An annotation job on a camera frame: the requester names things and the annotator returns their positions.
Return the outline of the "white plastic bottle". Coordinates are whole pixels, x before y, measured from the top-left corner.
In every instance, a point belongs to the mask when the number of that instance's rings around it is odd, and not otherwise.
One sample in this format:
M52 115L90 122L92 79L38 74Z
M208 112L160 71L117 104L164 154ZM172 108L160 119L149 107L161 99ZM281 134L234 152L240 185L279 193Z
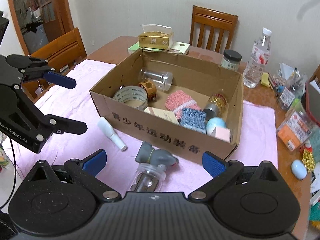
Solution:
M104 117L99 119L97 126L102 133L117 146L117 148L121 151L125 151L127 149L126 144L117 135L112 125Z

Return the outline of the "light blue white ball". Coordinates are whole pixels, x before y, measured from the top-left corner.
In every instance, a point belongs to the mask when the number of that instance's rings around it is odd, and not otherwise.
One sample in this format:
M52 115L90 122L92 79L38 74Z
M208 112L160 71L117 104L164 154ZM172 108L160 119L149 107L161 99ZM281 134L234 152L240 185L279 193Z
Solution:
M213 130L216 127L225 128L226 127L225 121L220 117L214 117L214 118L209 119L207 121L207 123L206 123L206 132L207 132L207 134L211 135Z

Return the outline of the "clear jar brown contents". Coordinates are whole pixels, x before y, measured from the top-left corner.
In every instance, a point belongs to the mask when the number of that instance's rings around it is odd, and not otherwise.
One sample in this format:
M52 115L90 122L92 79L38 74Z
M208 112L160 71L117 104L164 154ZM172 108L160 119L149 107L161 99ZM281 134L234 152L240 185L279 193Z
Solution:
M140 163L129 191L131 192L159 192L166 178L167 167L164 164L153 166Z

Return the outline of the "grey plush toy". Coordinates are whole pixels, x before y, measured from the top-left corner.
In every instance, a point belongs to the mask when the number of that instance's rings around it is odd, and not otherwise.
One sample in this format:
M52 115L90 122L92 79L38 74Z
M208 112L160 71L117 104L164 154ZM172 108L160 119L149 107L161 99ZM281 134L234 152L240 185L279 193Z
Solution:
M178 164L178 159L164 149L155 149L150 143L143 141L136 155L137 163L150 164L160 171Z

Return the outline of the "jar of gold beads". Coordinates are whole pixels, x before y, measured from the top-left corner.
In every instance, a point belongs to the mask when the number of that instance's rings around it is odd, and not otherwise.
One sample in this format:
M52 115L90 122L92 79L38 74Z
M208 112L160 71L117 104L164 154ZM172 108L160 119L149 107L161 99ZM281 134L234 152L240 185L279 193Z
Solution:
M203 112L206 114L206 120L208 121L211 118L221 117L226 105L227 100L222 94L216 93L210 96L203 109Z

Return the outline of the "wooden toy car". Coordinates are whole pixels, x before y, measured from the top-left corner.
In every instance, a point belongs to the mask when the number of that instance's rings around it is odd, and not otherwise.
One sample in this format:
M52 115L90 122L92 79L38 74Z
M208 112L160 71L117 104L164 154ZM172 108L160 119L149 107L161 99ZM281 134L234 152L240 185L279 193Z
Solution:
M157 88L156 85L151 80L143 80L139 84L139 87L143 88L148 96L148 102L156 100L157 97Z

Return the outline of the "pink cosmetics box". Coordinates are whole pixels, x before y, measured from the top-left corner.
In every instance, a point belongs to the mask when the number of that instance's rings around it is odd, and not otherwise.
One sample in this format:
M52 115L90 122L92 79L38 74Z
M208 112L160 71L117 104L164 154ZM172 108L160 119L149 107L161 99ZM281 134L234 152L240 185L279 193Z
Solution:
M228 143L231 142L231 131L224 127L216 126L210 136Z

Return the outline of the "blue knitted cloth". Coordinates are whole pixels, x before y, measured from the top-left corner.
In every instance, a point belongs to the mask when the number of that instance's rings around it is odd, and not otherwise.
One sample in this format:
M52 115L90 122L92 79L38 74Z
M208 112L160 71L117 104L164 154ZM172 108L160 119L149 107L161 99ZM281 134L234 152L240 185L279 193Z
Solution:
M206 113L201 110L184 108L180 125L184 128L206 134Z

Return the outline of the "brown cardboard box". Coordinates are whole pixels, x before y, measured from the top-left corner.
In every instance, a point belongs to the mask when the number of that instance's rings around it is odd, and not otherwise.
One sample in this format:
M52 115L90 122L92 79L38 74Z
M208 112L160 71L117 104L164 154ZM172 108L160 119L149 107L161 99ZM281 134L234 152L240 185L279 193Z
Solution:
M90 91L116 129L199 163L227 159L240 142L243 77L187 55L138 50Z

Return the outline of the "teal packet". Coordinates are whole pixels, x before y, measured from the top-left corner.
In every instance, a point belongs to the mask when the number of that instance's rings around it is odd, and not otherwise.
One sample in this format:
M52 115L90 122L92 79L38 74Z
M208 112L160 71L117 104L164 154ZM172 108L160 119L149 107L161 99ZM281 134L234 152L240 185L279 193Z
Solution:
M320 161L320 130L319 128L316 128L312 132L309 140L312 146L315 163L318 163Z

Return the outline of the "yellow sticky notes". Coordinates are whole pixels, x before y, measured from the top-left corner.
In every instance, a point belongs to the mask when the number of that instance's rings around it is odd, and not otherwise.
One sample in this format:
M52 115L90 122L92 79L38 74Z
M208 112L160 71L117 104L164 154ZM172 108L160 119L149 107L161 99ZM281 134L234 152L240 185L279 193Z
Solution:
M267 72L263 72L263 74L261 75L261 78L260 78L260 82L265 87L269 87L270 86L269 74Z

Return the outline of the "clear pen holder jar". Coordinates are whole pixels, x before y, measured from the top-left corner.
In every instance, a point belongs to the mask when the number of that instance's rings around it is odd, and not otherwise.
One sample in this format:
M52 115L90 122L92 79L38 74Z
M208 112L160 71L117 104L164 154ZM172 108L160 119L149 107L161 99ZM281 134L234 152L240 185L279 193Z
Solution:
M288 110L292 103L299 99L305 92L305 83L308 80L306 74L300 74L295 68L287 79L284 89L278 96L278 103L283 110Z

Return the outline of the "thick green white book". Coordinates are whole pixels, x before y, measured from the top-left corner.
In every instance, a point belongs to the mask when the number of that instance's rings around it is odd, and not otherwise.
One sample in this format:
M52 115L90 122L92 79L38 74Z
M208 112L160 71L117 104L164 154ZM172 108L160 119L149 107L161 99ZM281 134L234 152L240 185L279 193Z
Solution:
M184 54L186 55L189 51L190 44L183 42L174 42L170 50L164 50L164 52ZM136 42L127 49L129 55L133 54L136 50L141 49L139 42Z

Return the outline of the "wooden chair right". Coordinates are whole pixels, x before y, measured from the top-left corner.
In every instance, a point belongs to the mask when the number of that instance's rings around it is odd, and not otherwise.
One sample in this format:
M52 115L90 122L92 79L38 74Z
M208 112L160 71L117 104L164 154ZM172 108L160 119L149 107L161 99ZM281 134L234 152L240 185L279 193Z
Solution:
M309 82L311 81L316 81L318 85L320 84L320 65L317 67L315 72L310 77Z

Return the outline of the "wooden chair back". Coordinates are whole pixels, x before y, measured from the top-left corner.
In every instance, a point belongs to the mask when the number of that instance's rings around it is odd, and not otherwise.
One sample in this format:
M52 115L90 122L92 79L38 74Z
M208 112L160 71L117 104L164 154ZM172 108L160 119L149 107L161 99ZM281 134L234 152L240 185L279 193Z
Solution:
M214 51L219 53L226 34L228 35L226 37L225 49L230 49L238 19L238 15L193 5L189 44L191 46L194 44L196 26L198 26L199 34L196 40L196 46L198 48L203 47L205 31L208 30L209 35L206 43L207 50L212 49L215 42L215 35L217 35Z

